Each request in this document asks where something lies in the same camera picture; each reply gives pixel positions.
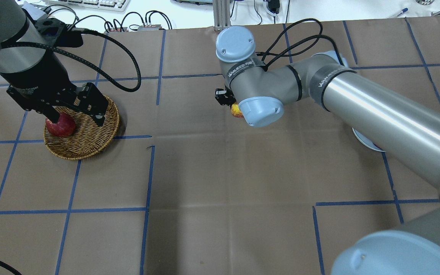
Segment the white surface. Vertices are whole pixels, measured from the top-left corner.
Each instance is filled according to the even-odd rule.
[[[254,1],[262,16],[262,24],[272,24],[273,17],[269,16],[262,5],[262,0],[244,0],[236,2],[234,14],[231,19],[232,25],[252,25],[260,21],[259,16],[254,12]],[[280,14],[277,23],[284,23],[286,20],[286,7],[288,0],[281,0]],[[440,11],[440,0],[428,6],[419,5],[414,0],[291,0],[290,15],[288,22],[295,22],[304,18],[316,18],[320,21],[338,21],[354,19],[377,19],[387,18],[399,10],[407,7],[408,12],[403,17],[430,16],[431,12]],[[174,0],[131,0],[127,10],[124,12],[103,11],[91,8],[74,8],[79,18],[90,14],[103,16],[108,21],[113,18],[121,19],[127,12],[136,11],[142,16],[149,10],[159,10],[169,16],[173,28],[204,28],[213,26],[212,5],[196,5],[193,3],[178,3]],[[55,17],[72,23],[73,14],[66,11],[58,11]],[[104,31],[103,20],[99,18],[86,19],[78,26]],[[125,21],[124,26],[140,23],[136,15],[131,15]],[[152,16],[152,23],[167,26],[159,14]]]

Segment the wicker basket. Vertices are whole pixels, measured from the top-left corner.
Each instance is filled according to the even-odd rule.
[[[98,127],[89,115],[77,113],[66,107],[56,107],[58,112],[68,113],[76,122],[76,130],[71,136],[53,136],[44,127],[44,143],[49,151],[65,160],[82,160],[101,152],[117,133],[120,124],[118,108],[113,100],[108,100],[105,122]]]

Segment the metal bracket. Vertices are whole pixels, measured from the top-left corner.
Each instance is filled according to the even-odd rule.
[[[230,0],[213,0],[213,17],[216,31],[230,27]]]

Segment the pen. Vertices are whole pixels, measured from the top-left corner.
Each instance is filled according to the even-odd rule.
[[[408,8],[402,9],[401,11],[397,12],[396,14],[393,14],[392,16],[390,16],[389,18],[397,18],[398,16],[404,14],[405,12],[408,11]]]

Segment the white keyboard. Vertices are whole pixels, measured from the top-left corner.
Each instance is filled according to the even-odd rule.
[[[66,5],[69,7],[85,7],[92,9],[124,11],[131,0],[45,0],[47,5]]]

